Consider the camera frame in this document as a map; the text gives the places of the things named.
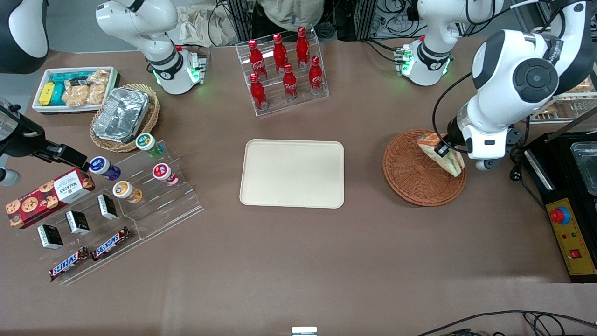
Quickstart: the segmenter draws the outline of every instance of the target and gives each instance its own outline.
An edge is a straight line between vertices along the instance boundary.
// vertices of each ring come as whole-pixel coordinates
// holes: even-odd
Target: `brown table surface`
[[[162,109],[153,133],[182,156],[205,211],[70,286],[49,283],[47,263],[27,249],[31,242],[0,225],[1,333],[263,336],[315,325],[323,336],[414,335],[504,309],[594,321],[597,285],[568,283],[546,215],[508,180],[508,161],[479,172],[468,160],[463,193],[437,208],[403,201],[384,179],[385,146],[399,132],[431,128],[437,97],[469,71],[481,41],[461,39],[449,73],[433,87],[398,78],[363,43],[324,44],[331,96],[266,118],[253,114],[234,48],[213,50],[205,84],[182,96],[159,88],[139,52],[52,53],[45,68],[114,66],[121,84],[146,83],[158,92]],[[470,80],[455,88],[442,102],[438,125],[445,127],[473,92]],[[43,116],[29,109],[28,116],[49,139],[90,157],[127,156],[92,143],[91,114]],[[341,142],[344,205],[242,205],[245,144],[255,138]],[[23,180],[3,188],[0,203],[67,169],[34,158],[11,158],[8,167]],[[514,315],[464,326],[530,332]]]

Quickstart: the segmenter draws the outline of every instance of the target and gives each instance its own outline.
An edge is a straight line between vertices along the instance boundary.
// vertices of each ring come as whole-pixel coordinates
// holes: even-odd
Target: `yellow box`
[[[39,95],[39,103],[47,106],[52,101],[52,93],[54,92],[54,82],[49,82],[44,85]]]

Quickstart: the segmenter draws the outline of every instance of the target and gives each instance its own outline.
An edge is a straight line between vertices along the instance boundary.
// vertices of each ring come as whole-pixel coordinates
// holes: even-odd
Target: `round wicker tray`
[[[144,84],[127,84],[127,85],[123,85],[122,87],[131,88],[133,90],[143,91],[143,92],[147,93],[149,95],[149,97],[151,98],[151,101],[149,103],[149,110],[147,110],[147,113],[145,114],[145,117],[143,118],[143,122],[141,123],[141,127],[139,128],[139,132],[138,132],[139,134],[149,133],[153,129],[155,124],[158,122],[159,101],[158,101],[158,97],[155,94],[155,91],[152,88],[150,88],[149,86],[144,85]],[[118,152],[118,153],[130,152],[130,151],[134,150],[135,148],[137,148],[134,141],[132,141],[130,143],[119,143],[119,142],[115,142],[115,141],[100,139],[95,134],[93,134],[93,124],[96,123],[97,118],[100,116],[100,114],[103,110],[104,110],[104,105],[102,105],[100,107],[100,109],[97,110],[97,113],[95,114],[95,116],[93,116],[93,120],[91,122],[91,127],[89,129],[89,133],[91,134],[91,140],[93,140],[93,143],[96,144],[100,148],[106,149],[110,152]]]
[[[405,200],[421,206],[440,206],[462,192],[466,169],[455,178],[428,157],[417,139],[429,132],[410,130],[397,135],[383,153],[383,174]]]

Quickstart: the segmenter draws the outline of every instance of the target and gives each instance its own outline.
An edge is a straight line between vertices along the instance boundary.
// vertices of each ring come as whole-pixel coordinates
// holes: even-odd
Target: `aluminum foil container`
[[[149,109],[147,93],[129,88],[114,88],[104,110],[93,124],[93,133],[100,139],[120,143],[135,140],[145,113]]]

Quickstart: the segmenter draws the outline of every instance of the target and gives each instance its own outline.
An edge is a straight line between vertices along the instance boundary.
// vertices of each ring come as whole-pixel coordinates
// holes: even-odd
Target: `coca-cola bottle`
[[[267,110],[265,89],[263,88],[263,84],[259,82],[259,76],[257,74],[251,74],[249,75],[249,80],[251,80],[251,95],[255,101],[255,107],[259,111]]]
[[[288,63],[288,54],[286,47],[282,44],[282,35],[273,35],[273,59],[276,62],[276,72],[278,76],[284,77],[284,66]]]
[[[263,60],[263,55],[261,51],[257,49],[257,41],[254,39],[249,40],[249,61],[251,61],[251,65],[253,66],[253,72],[259,76],[260,81],[264,81],[267,79],[267,70],[265,70],[265,61]]]
[[[299,92],[297,91],[297,78],[293,73],[293,66],[286,64],[284,66],[284,92],[286,93],[286,100],[293,102],[299,98]]]
[[[297,40],[297,63],[301,71],[309,68],[309,42],[307,41],[307,31],[304,27],[298,27]]]
[[[311,84],[311,94],[314,96],[319,96],[321,92],[324,90],[324,85],[322,83],[324,72],[321,70],[321,66],[319,65],[319,57],[313,56],[311,60],[311,70],[309,70],[309,83]]]

